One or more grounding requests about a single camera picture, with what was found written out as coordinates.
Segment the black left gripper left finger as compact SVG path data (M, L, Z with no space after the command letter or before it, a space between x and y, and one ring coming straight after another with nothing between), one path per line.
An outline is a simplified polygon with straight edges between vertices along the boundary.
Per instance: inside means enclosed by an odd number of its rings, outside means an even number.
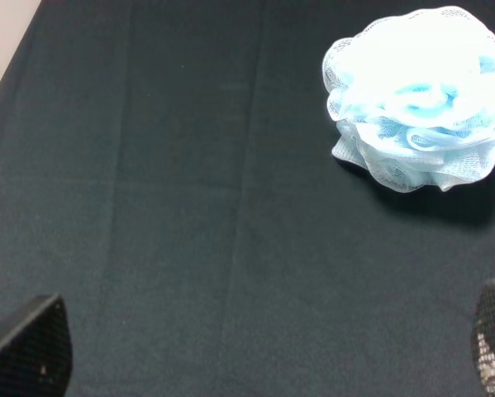
M72 371L61 295L36 296L0 321L0 397L64 396Z

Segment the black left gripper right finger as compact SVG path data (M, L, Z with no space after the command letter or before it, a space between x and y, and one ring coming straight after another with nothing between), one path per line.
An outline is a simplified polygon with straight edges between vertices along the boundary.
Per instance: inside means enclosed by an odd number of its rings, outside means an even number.
M482 288L471 337L474 368L486 396L495 396L495 279Z

